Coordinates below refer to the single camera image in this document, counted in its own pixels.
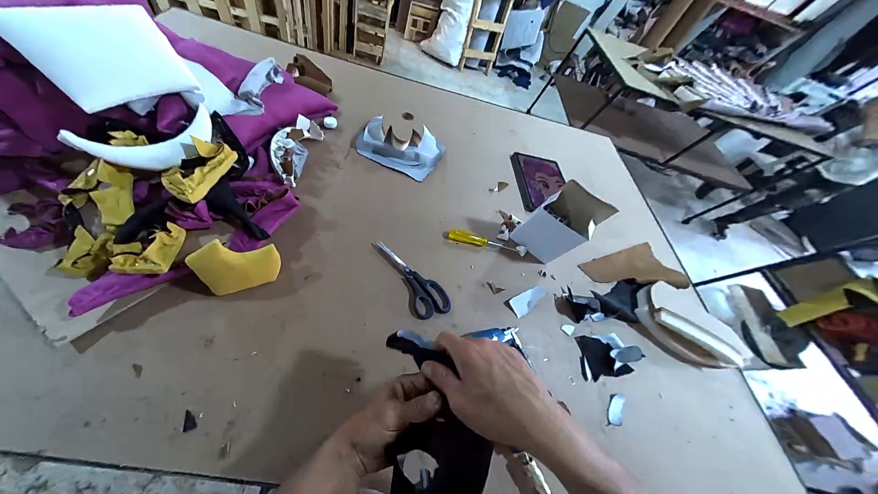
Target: wooden board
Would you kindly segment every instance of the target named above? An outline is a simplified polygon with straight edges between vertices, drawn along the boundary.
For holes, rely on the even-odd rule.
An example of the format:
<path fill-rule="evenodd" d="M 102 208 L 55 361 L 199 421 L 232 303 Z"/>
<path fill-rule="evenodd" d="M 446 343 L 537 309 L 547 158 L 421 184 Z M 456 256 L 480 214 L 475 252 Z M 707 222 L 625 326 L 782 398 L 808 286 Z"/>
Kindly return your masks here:
<path fill-rule="evenodd" d="M 567 119 L 574 127 L 582 126 L 606 97 L 598 88 L 571 77 L 558 77 L 556 85 Z M 620 149 L 640 156 L 663 161 L 707 132 L 683 113 L 666 112 L 624 98 L 616 102 L 624 105 L 624 111 L 611 105 L 588 129 L 606 135 Z M 717 186 L 739 191 L 752 189 L 711 140 L 689 150 L 671 165 L 675 170 Z"/>
<path fill-rule="evenodd" d="M 505 295 L 535 285 L 553 293 L 568 283 L 577 293 L 606 291 L 576 264 L 643 241 L 662 263 L 681 269 L 608 139 L 184 11 L 159 20 L 249 60 L 307 53 L 333 79 L 339 127 L 306 145 L 296 189 L 302 207 L 273 236 L 283 259 L 274 283 L 215 297 L 199 281 L 181 280 L 77 342 L 79 352 L 49 348 L 18 319 L 5 319 L 0 447 L 276 482 L 384 380 L 414 371 L 410 358 L 384 347 L 390 332 L 434 337 L 512 324 L 554 396 L 650 491 L 803 492 L 740 373 L 681 364 L 628 325 L 605 321 L 582 324 L 578 334 L 616 332 L 641 345 L 646 359 L 632 375 L 587 383 L 550 297 L 521 320 L 503 305 Z M 401 111 L 422 116 L 447 147 L 423 183 L 350 147 L 368 119 Z M 492 234 L 497 209 L 525 216 L 513 187 L 487 191 L 498 180 L 515 182 L 514 151 L 558 161 L 566 177 L 620 213 L 598 226 L 593 241 L 547 266 L 445 241 L 443 231 L 454 227 Z M 451 312 L 412 318 L 407 287 L 371 247 L 376 240 L 442 283 Z M 507 292 L 492 294 L 487 281 Z M 680 296 L 695 297 L 691 290 Z M 133 363 L 143 366 L 140 379 Z M 628 397 L 622 427 L 606 427 L 610 393 Z M 181 434 L 187 409 L 205 415 L 197 430 Z M 231 454 L 220 459 L 227 441 Z M 547 475 L 552 490 L 563 492 Z M 517 492 L 498 456 L 486 492 Z"/>

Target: yellow fabric piece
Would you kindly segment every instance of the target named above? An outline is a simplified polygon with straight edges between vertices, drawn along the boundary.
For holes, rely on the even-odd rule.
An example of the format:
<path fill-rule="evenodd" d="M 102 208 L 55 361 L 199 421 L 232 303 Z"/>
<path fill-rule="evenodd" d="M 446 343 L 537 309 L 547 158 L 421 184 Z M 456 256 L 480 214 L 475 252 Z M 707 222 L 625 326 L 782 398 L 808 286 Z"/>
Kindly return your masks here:
<path fill-rule="evenodd" d="M 88 191 L 97 187 L 97 167 L 98 163 L 102 161 L 104 160 L 96 159 L 91 162 L 88 168 L 74 178 L 73 182 L 70 182 L 70 185 L 68 185 L 67 188 Z"/>
<path fill-rule="evenodd" d="M 833 312 L 849 309 L 851 308 L 851 304 L 847 303 L 845 290 L 853 290 L 858 294 L 868 297 L 871 301 L 878 303 L 878 290 L 875 289 L 874 280 L 867 278 L 845 283 L 841 287 L 835 287 L 825 294 L 797 303 L 792 307 L 788 307 L 781 312 L 778 312 L 777 316 L 782 319 L 787 326 L 793 327 L 801 323 L 813 321 L 818 317 L 828 316 Z"/>
<path fill-rule="evenodd" d="M 76 227 L 73 243 L 64 258 L 55 265 L 55 269 L 77 278 L 85 278 L 96 270 L 105 268 L 107 259 L 92 253 L 95 245 L 96 241 L 87 229 Z"/>
<path fill-rule="evenodd" d="M 162 174 L 162 183 L 174 197 L 195 204 L 232 168 L 238 153 L 225 144 L 211 144 L 195 137 L 192 142 L 199 155 L 209 158 L 207 164 L 196 168 L 188 177 L 183 176 L 179 167 L 170 168 Z"/>
<path fill-rule="evenodd" d="M 130 130 L 114 130 L 107 134 L 112 137 L 112 146 L 146 146 L 149 144 L 145 135 L 137 135 Z"/>
<path fill-rule="evenodd" d="M 170 269 L 176 254 L 186 240 L 186 230 L 168 222 L 170 233 L 159 231 L 153 242 L 141 253 L 120 254 L 112 258 L 110 271 L 124 274 L 162 274 Z"/>
<path fill-rule="evenodd" d="M 214 240 L 186 257 L 189 266 L 216 295 L 233 294 L 277 279 L 280 254 L 273 243 L 234 252 Z"/>
<path fill-rule="evenodd" d="M 87 193 L 77 193 L 72 195 L 67 194 L 58 194 L 58 200 L 64 206 L 67 204 L 73 203 L 73 207 L 79 209 L 80 207 L 85 206 L 85 203 L 89 201 L 89 194 Z"/>
<path fill-rule="evenodd" d="M 134 214 L 134 175 L 104 160 L 98 161 L 97 180 L 110 186 L 91 191 L 89 196 L 97 204 L 103 224 L 121 225 Z"/>
<path fill-rule="evenodd" d="M 140 242 L 131 243 L 114 243 L 112 245 L 112 255 L 118 254 L 140 254 L 143 252 L 143 244 Z"/>

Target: white box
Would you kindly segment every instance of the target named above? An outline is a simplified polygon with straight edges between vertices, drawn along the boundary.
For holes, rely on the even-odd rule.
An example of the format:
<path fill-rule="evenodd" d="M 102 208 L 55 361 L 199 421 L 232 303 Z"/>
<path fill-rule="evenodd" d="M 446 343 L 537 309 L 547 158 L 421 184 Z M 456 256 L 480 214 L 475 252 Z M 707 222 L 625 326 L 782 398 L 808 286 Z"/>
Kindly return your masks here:
<path fill-rule="evenodd" d="M 570 226 L 546 211 L 551 209 L 569 220 Z M 543 264 L 560 257 L 591 238 L 594 227 L 618 213 L 619 210 L 589 193 L 576 180 L 570 180 L 555 195 L 549 197 L 509 237 Z"/>

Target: person's right hand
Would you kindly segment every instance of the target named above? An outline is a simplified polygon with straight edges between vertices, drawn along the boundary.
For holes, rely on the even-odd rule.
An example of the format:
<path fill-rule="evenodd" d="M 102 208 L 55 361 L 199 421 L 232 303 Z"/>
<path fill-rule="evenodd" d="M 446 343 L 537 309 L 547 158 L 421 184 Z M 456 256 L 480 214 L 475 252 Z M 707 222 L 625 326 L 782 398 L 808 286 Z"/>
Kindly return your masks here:
<path fill-rule="evenodd" d="M 454 414 L 485 439 L 536 452 L 538 442 L 569 419 L 514 348 L 447 332 L 435 342 L 454 360 L 460 379 L 434 361 L 424 362 L 421 372 L 445 394 Z"/>

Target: hand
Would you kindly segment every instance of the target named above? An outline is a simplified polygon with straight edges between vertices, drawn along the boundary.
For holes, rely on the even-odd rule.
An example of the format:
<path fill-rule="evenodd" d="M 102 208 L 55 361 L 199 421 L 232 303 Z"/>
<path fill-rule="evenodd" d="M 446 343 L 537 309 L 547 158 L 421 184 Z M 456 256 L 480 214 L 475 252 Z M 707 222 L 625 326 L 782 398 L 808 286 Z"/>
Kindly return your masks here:
<path fill-rule="evenodd" d="M 430 390 L 423 374 L 403 374 L 386 382 L 378 398 L 335 433 L 339 444 L 356 455 L 360 477 L 389 467 L 385 447 L 407 425 L 429 420 L 439 411 L 442 398 Z"/>
<path fill-rule="evenodd" d="M 484 438 L 536 453 L 555 425 L 569 420 L 514 348 L 446 332 L 436 344 L 454 360 L 460 379 L 434 361 L 424 362 L 421 372 L 445 394 L 454 414 Z"/>

